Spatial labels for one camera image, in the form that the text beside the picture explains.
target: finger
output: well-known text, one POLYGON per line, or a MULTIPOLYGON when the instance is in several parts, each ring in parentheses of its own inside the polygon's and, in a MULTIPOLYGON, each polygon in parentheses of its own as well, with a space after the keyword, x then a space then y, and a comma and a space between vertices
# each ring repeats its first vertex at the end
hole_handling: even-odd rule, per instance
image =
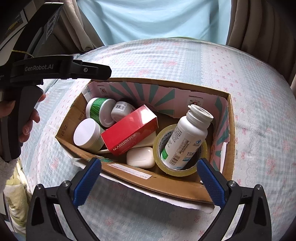
POLYGON ((19 142, 26 142, 30 137, 30 133, 28 135, 21 134, 19 137, 19 142))
POLYGON ((39 123, 40 116, 36 109, 34 109, 30 115, 30 120, 35 121, 36 123, 39 123))
POLYGON ((29 120, 22 128, 22 133, 26 136, 28 135, 31 131, 32 131, 32 128, 33 128, 33 121, 32 120, 29 120))
POLYGON ((15 106, 14 101, 1 101, 0 102, 0 118, 9 115, 15 106))
POLYGON ((38 102, 44 101, 45 98, 46 98, 46 94, 42 94, 38 102))

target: bed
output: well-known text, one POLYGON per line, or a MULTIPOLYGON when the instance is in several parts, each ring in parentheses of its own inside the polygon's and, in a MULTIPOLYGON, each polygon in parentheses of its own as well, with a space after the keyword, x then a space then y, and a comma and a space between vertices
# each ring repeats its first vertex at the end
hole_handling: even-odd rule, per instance
MULTIPOLYGON (((268 64, 234 48, 188 39, 146 39, 104 46, 76 55, 109 65, 112 77, 180 81, 228 92, 235 117, 232 179, 261 184, 269 204, 272 237, 279 240, 296 216, 296 100, 286 80, 268 64)), ((46 80, 37 110, 41 121, 22 148, 30 189, 70 180, 79 170, 55 139, 71 104, 89 80, 46 80)), ((231 236, 242 211, 225 237, 231 236)), ((219 211, 185 209, 99 177, 82 216, 100 240, 197 240, 219 211)), ((57 208, 69 238, 74 239, 57 208)))

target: light blue curtain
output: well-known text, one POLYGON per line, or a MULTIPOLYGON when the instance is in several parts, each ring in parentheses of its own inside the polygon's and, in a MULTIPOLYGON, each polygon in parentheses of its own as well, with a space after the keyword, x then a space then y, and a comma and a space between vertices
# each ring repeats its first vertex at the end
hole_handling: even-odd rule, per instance
POLYGON ((225 44, 231 0, 77 0, 105 45, 191 37, 225 44))

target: person's sleeve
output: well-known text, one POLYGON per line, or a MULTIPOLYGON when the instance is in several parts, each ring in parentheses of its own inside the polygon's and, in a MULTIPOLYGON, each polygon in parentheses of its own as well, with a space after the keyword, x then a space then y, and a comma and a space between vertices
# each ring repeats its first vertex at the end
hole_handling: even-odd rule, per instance
POLYGON ((17 159, 11 160, 7 163, 0 157, 0 193, 3 192, 6 181, 12 176, 16 164, 17 159))

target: roll of tape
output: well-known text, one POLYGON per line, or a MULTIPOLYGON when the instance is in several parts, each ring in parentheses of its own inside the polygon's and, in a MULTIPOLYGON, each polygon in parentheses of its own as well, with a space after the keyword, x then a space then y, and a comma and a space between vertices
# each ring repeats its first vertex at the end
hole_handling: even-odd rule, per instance
MULTIPOLYGON (((186 170, 175 170, 167 167, 160 158, 161 151, 165 148, 170 136, 172 135, 174 129, 176 128, 177 124, 170 125, 164 128, 156 137, 154 144, 153 144, 153 156, 155 159, 156 164, 159 166, 161 170, 165 173, 175 176, 175 177, 185 177, 189 176, 196 172, 196 165, 193 167, 186 169, 186 170)), ((197 150, 198 158, 206 158, 207 157, 207 143, 204 141, 200 148, 197 150)))

